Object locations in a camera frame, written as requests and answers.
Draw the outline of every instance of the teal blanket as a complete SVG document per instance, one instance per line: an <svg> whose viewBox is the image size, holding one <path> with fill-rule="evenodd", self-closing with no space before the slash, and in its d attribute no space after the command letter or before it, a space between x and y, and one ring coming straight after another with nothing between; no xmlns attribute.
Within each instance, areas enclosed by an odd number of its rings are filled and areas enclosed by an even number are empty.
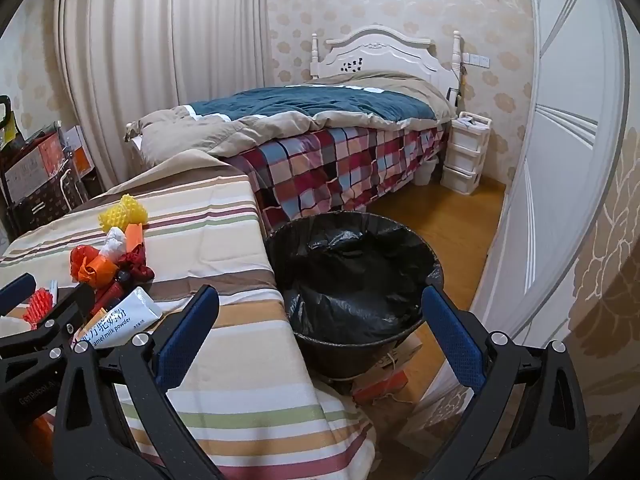
<svg viewBox="0 0 640 480"><path fill-rule="evenodd" d="M291 111L313 117L327 110L374 114L396 123L411 118L436 118L429 105L398 92L335 86L256 88L231 97L192 103L191 107L198 115L224 114L232 121L252 115L268 117Z"/></svg>

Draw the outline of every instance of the curtain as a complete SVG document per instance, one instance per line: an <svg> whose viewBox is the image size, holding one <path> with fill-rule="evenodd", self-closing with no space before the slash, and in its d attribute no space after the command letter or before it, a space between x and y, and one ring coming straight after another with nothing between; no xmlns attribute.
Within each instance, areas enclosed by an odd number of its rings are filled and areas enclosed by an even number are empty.
<svg viewBox="0 0 640 480"><path fill-rule="evenodd" d="M266 0L56 0L56 53L98 173L132 176L127 123L273 84Z"/></svg>

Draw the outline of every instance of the screw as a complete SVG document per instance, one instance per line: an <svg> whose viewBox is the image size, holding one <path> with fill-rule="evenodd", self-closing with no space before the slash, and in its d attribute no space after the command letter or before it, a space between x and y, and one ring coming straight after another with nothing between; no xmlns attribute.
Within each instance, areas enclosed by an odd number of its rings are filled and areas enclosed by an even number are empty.
<svg viewBox="0 0 640 480"><path fill-rule="evenodd" d="M133 346L144 346L149 341L149 334L141 332L133 336L133 339L131 341L133 343Z"/></svg>
<svg viewBox="0 0 640 480"><path fill-rule="evenodd" d="M77 354L81 354L83 352L86 352L88 348L89 343L87 341L78 341L76 343L76 346L74 346L74 352L76 352Z"/></svg>
<svg viewBox="0 0 640 480"><path fill-rule="evenodd" d="M553 341L551 343L551 348L553 348L559 354L566 350L566 346L564 346L564 343L562 341Z"/></svg>
<svg viewBox="0 0 640 480"><path fill-rule="evenodd" d="M509 342L509 338L502 332L494 332L491 334L491 341L497 345L504 346Z"/></svg>

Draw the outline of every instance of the white headboard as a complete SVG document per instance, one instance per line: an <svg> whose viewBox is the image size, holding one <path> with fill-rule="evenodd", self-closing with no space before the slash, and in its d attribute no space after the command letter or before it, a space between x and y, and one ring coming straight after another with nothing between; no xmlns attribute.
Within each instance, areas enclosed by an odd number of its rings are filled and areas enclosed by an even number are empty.
<svg viewBox="0 0 640 480"><path fill-rule="evenodd" d="M445 69L428 48L431 40L409 38L383 25L371 25L354 30L340 40L326 40L331 49L318 58L318 35L312 36L311 77L329 77L360 70L404 72L434 85L449 102L456 105L460 91L460 33L453 33L451 70Z"/></svg>

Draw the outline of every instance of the trash can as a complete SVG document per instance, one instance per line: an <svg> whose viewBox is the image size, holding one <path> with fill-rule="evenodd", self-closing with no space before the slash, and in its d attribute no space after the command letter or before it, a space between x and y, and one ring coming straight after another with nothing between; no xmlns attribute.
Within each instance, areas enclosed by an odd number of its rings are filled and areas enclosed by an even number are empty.
<svg viewBox="0 0 640 480"><path fill-rule="evenodd" d="M334 380L366 372L404 341L422 323L427 278L444 284L422 238L369 213L299 218L266 249L306 364Z"/></svg>

